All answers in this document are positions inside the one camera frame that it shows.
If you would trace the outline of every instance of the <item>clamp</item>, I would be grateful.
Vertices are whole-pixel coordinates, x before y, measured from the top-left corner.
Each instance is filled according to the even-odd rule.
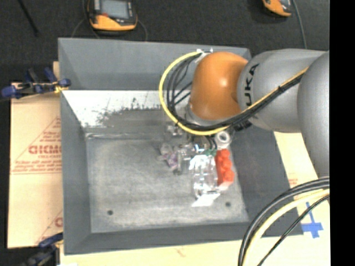
[[[3,88],[1,97],[4,99],[20,99],[25,96],[44,94],[51,91],[59,92],[72,84],[69,79],[58,80],[49,67],[44,68],[44,75],[47,78],[47,82],[41,83],[33,68],[28,69],[24,77],[25,82]]]

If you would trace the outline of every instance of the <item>red object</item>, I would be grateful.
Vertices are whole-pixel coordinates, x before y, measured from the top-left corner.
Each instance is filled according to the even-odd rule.
[[[231,184],[234,181],[234,172],[232,171],[232,162],[229,159],[230,152],[228,149],[218,150],[215,156],[218,186],[223,183]]]

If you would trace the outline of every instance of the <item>blue cross marking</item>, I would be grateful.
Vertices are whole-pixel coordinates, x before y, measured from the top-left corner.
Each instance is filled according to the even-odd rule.
[[[312,211],[309,212],[311,222],[310,223],[301,223],[303,232],[311,232],[312,238],[320,237],[319,231],[323,230],[322,224],[315,222]]]

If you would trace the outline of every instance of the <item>cardboard sheet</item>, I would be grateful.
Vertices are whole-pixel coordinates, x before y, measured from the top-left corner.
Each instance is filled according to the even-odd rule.
[[[58,76],[57,63],[53,69]],[[59,96],[11,101],[8,248],[36,246],[63,230]]]

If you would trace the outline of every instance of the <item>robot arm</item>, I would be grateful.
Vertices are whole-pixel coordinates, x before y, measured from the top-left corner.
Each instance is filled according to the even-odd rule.
[[[250,119],[263,129],[300,132],[319,177],[329,176],[329,52],[285,49],[254,57],[240,75],[241,109],[308,67],[299,84]]]
[[[299,76],[296,85],[284,91],[292,76]],[[244,117],[275,91],[281,95]],[[300,132],[318,176],[328,176],[329,52],[272,50],[250,61],[228,52],[203,57],[194,72],[186,118],[175,123],[208,134],[238,117],[265,130]]]

